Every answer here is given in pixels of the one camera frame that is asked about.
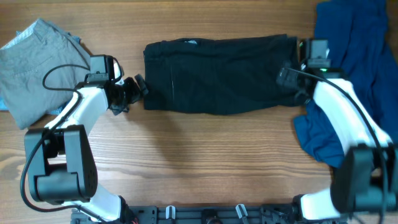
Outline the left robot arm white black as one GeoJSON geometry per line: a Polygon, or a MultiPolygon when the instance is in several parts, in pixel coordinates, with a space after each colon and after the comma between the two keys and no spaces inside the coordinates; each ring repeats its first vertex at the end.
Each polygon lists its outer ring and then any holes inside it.
{"type": "Polygon", "coordinates": [[[118,60],[94,55],[83,81],[70,88],[73,98],[43,128],[24,136],[26,162],[20,194],[42,213],[75,209],[96,223],[138,223],[126,201],[98,182],[88,135],[107,110],[117,116],[148,94],[144,78],[124,78],[118,60]]]}

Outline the black shorts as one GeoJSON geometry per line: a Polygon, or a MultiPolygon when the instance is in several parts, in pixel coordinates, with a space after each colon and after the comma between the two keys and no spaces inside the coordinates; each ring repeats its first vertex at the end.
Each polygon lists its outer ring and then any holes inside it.
{"type": "Polygon", "coordinates": [[[177,39],[144,50],[146,110],[229,115],[305,102],[277,84],[282,67],[297,68],[296,37],[177,39]]]}

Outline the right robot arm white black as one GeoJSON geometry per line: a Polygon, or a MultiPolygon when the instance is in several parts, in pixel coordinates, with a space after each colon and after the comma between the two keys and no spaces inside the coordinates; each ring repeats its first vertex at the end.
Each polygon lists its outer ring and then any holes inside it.
{"type": "Polygon", "coordinates": [[[295,91],[295,102],[314,101],[326,114],[345,154],[329,188],[294,197],[290,223],[318,223],[358,213],[397,211],[397,145],[371,118],[340,68],[331,67],[328,42],[298,44],[300,67],[285,63],[276,82],[295,91]]]}

